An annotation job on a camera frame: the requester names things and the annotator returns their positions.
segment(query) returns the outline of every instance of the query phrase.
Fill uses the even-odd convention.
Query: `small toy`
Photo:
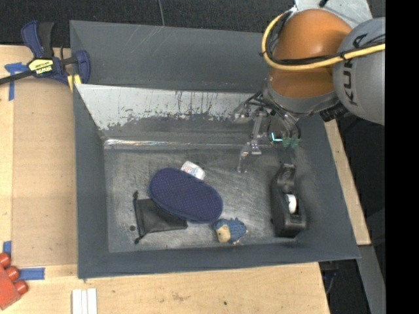
[[[15,281],[19,278],[19,270],[9,264],[9,254],[0,253],[0,308],[2,310],[18,301],[21,295],[27,291],[25,281]]]
[[[248,232],[245,224],[238,218],[226,220],[220,218],[213,224],[213,229],[217,232],[218,241],[221,243],[237,244],[240,238]]]

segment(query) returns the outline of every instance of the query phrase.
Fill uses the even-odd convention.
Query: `white object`
[[[71,293],[72,314],[98,314],[98,296],[95,288],[75,289]]]
[[[193,175],[198,179],[204,180],[205,178],[205,171],[200,166],[188,160],[185,163],[183,163],[181,170],[186,173],[189,173],[190,175]]]
[[[288,201],[288,209],[291,214],[294,214],[297,210],[297,199],[293,194],[286,194],[286,200]]]

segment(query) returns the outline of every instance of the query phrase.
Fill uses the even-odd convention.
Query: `yellow cable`
[[[268,54],[266,52],[266,50],[267,50],[266,49],[266,39],[268,38],[268,35],[269,35],[270,31],[272,30],[272,28],[276,25],[276,22],[278,22],[278,20],[281,18],[281,16],[283,14],[284,13],[277,16],[275,19],[273,19],[269,23],[269,25],[266,28],[266,30],[264,31],[264,34],[263,34],[263,37],[262,37],[263,58],[270,66],[272,66],[276,69],[288,70],[288,71],[300,71],[300,70],[307,70],[307,69],[315,69],[317,67],[325,67],[325,66],[328,66],[328,65],[338,63],[338,62],[343,61],[343,60],[350,60],[351,58],[364,56],[364,55],[367,55],[367,54],[372,54],[373,52],[378,52],[378,51],[386,49],[386,44],[383,43],[383,44],[378,44],[378,45],[371,46],[369,48],[357,50],[357,51],[354,51],[354,52],[349,52],[349,53],[343,55],[343,57],[339,56],[339,57],[329,58],[327,60],[318,61],[316,63],[308,63],[308,64],[302,64],[302,65],[284,65],[284,64],[276,63],[276,62],[274,62],[273,60],[270,59],[270,57],[268,56]]]

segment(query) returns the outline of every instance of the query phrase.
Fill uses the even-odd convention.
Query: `wooden board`
[[[29,281],[7,313],[70,313],[75,288],[97,289],[98,314],[330,313],[316,263],[85,281],[75,274],[75,266],[46,268],[46,280]]]
[[[346,206],[348,208],[349,217],[351,219],[352,228],[354,229],[356,243],[358,245],[370,245],[371,238],[369,236],[367,223],[365,222],[361,202],[358,197],[355,181],[352,177],[348,157],[346,156],[337,123],[335,120],[329,121],[325,123],[325,127],[346,201]]]

